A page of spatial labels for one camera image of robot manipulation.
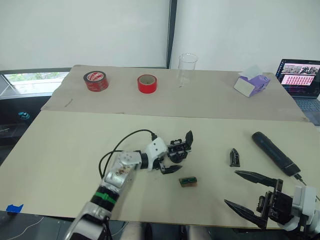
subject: table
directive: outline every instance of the table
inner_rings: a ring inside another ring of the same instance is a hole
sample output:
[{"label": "table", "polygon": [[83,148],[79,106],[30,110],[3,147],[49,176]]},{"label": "table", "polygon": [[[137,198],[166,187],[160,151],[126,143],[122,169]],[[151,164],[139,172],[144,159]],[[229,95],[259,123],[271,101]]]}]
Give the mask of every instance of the table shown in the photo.
[{"label": "table", "polygon": [[[137,172],[114,208],[114,220],[256,227],[223,200],[254,210],[259,196],[271,188],[246,181],[234,170],[281,178],[289,195],[300,184],[253,143],[256,131],[265,133],[300,167],[305,182],[320,190],[320,134],[312,123],[43,110],[0,167],[0,210],[24,204],[23,213],[74,218],[98,187],[101,156],[142,128],[167,143],[192,130],[192,152],[173,174]],[[149,142],[150,136],[140,133],[120,147],[138,150]],[[240,168],[229,167],[231,148],[240,154]],[[178,179],[189,176],[197,177],[198,186],[182,188]],[[278,226],[270,220],[268,227]]]},{"label": "table", "polygon": [[[90,71],[103,71],[109,87],[91,92],[84,82]],[[124,113],[148,116],[219,119],[255,119],[308,122],[276,77],[267,88],[248,98],[233,86],[238,78],[232,71],[194,71],[194,80],[179,87],[178,70],[110,66],[74,66],[42,110]],[[152,74],[158,88],[152,94],[139,92],[137,78]]]}]

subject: black handle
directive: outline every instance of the black handle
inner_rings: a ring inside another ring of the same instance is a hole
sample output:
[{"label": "black handle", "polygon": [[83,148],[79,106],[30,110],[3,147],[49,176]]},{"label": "black handle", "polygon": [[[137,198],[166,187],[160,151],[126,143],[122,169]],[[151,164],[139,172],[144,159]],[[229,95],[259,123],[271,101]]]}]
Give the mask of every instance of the black handle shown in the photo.
[{"label": "black handle", "polygon": [[252,139],[286,175],[291,177],[300,172],[300,168],[262,132],[254,133]]}]

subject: small black object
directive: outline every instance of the small black object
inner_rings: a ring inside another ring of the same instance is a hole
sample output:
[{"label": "small black object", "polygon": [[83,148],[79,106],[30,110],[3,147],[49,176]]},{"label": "small black object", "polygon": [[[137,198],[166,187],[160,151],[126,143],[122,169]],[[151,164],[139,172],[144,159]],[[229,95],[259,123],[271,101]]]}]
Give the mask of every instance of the small black object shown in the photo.
[{"label": "small black object", "polygon": [[191,152],[191,145],[194,141],[194,136],[192,131],[188,131],[185,135],[185,141],[181,139],[172,140],[170,145],[168,145],[168,157],[170,160],[175,163],[181,163],[188,155],[188,152]]},{"label": "small black object", "polygon": [[240,177],[243,177],[244,179],[253,182],[253,183],[259,183],[263,184],[267,187],[275,188],[277,184],[277,179],[270,178],[267,176],[263,176],[259,173],[253,172],[253,171],[241,171],[236,170],[234,173],[238,174]]},{"label": "small black object", "polygon": [[282,225],[293,218],[291,215],[293,199],[281,192],[283,180],[269,178],[251,171],[235,171],[235,173],[250,182],[260,183],[274,188],[273,192],[267,191],[265,196],[259,197],[256,210],[261,213],[260,216],[255,215],[253,211],[244,206],[225,199],[224,202],[239,216],[256,224],[261,229],[267,227],[268,218]]},{"label": "small black object", "polygon": [[240,156],[235,148],[230,152],[230,167],[240,167]]},{"label": "small black object", "polygon": [[178,171],[180,168],[182,168],[182,166],[180,165],[172,165],[170,167],[165,167],[162,161],[159,162],[159,165],[160,165],[160,171],[162,174],[172,174]]},{"label": "small black object", "polygon": [[262,132],[254,133],[252,139],[286,175],[291,177],[300,172],[300,168]]},{"label": "small black object", "polygon": [[162,156],[162,157],[158,157],[156,160],[154,160],[153,162],[153,166],[152,166],[152,169],[160,169],[160,162],[162,162],[165,158]]}]

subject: clear glass cup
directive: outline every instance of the clear glass cup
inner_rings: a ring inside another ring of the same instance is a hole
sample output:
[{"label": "clear glass cup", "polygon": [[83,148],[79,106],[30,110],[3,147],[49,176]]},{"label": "clear glass cup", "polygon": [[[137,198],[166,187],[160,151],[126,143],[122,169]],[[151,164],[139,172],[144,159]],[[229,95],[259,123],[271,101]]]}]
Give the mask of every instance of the clear glass cup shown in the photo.
[{"label": "clear glass cup", "polygon": [[197,61],[198,57],[192,53],[183,53],[179,56],[179,87],[188,85],[192,81],[195,74],[193,70],[196,68]]}]

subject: red tape roll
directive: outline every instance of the red tape roll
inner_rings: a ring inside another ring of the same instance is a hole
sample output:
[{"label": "red tape roll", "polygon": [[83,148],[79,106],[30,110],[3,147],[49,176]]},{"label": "red tape roll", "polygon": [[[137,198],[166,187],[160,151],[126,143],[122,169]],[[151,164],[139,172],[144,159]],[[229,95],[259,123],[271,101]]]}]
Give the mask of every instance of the red tape roll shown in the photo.
[{"label": "red tape roll", "polygon": [[101,92],[109,86],[107,76],[103,71],[88,72],[83,79],[87,88],[93,92]]},{"label": "red tape roll", "polygon": [[138,89],[144,94],[152,94],[157,89],[157,78],[150,74],[138,77]]}]

